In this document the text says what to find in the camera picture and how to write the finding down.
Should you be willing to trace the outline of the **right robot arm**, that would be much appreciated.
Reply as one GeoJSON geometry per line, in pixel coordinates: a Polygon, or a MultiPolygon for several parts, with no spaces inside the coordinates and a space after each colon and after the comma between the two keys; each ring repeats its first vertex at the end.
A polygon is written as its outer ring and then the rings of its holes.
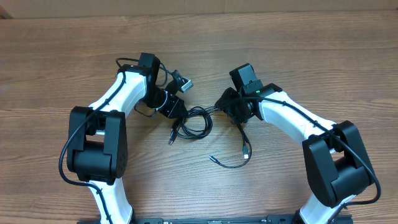
{"type": "Polygon", "coordinates": [[[273,124],[302,145],[307,181],[306,204],[290,215],[268,215],[264,223],[352,223],[341,211],[370,185],[380,191],[358,128],[350,121],[323,119],[294,102],[281,87],[263,85],[252,65],[229,73],[227,88],[215,106],[238,127],[254,116],[273,124]]]}

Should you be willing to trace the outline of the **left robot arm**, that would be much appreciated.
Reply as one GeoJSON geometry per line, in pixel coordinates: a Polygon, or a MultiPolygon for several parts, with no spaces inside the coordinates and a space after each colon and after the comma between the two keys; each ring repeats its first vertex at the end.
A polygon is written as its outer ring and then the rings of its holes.
{"type": "Polygon", "coordinates": [[[122,179],[128,160],[127,117],[141,101],[169,119],[185,116],[187,109],[177,92],[192,86],[154,54],[141,53],[139,59],[125,58],[125,64],[118,65],[115,82],[100,99],[71,110],[58,169],[65,182],[91,190],[100,212],[98,223],[134,223],[122,179]],[[66,177],[64,165],[77,181],[66,177]]]}

